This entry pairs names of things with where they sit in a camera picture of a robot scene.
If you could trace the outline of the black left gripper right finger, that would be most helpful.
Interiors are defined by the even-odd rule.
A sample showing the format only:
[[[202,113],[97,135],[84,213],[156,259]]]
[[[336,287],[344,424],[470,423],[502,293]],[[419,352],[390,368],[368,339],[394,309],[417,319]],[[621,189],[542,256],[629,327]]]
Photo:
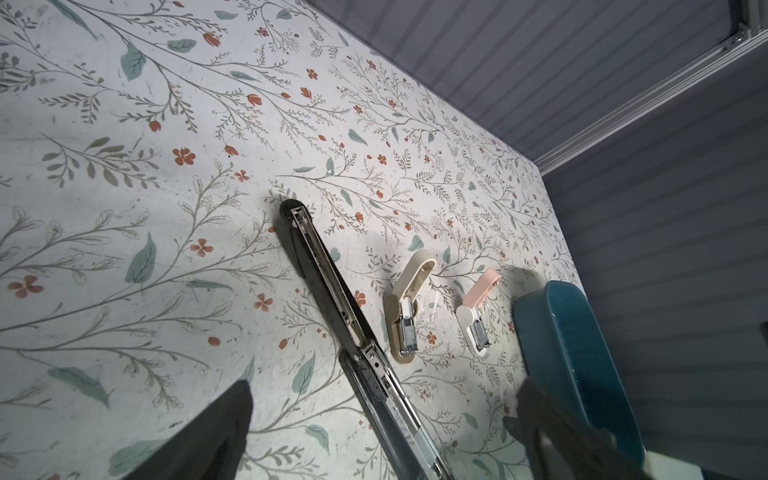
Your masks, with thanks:
[[[588,425],[531,378],[517,394],[515,416],[503,418],[505,430],[525,447],[536,479],[648,479],[644,466],[618,449],[606,429]]]

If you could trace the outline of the black long stapler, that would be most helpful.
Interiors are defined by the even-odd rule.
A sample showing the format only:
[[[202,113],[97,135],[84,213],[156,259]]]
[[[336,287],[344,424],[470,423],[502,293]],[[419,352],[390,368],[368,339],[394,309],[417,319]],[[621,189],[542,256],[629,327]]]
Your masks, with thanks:
[[[279,213],[300,276],[340,343],[338,360],[399,479],[454,477],[427,433],[353,293],[321,240],[307,207],[283,201]]]

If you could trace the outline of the pink mini stapler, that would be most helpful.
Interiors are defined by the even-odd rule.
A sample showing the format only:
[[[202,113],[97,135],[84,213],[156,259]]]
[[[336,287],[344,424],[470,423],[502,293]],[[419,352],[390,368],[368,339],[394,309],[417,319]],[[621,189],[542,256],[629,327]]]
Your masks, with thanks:
[[[500,282],[501,275],[493,270],[486,270],[474,283],[456,308],[455,315],[464,339],[477,357],[483,357],[491,343],[482,319],[483,303]]]

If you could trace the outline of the beige mini stapler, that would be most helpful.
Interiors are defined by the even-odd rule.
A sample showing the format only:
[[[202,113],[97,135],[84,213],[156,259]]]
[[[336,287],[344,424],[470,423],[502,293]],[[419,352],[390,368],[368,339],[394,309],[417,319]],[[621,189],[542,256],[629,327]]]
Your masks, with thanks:
[[[384,314],[390,351],[400,364],[411,363],[419,351],[415,320],[418,295],[428,282],[436,259],[425,248],[413,253],[390,294],[384,298]]]

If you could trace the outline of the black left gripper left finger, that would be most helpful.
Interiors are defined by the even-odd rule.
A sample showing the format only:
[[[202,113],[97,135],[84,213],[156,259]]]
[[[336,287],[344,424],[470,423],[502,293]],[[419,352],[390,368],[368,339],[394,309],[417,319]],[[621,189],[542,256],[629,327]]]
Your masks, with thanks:
[[[238,380],[127,477],[235,478],[252,412],[250,385],[246,380]]]

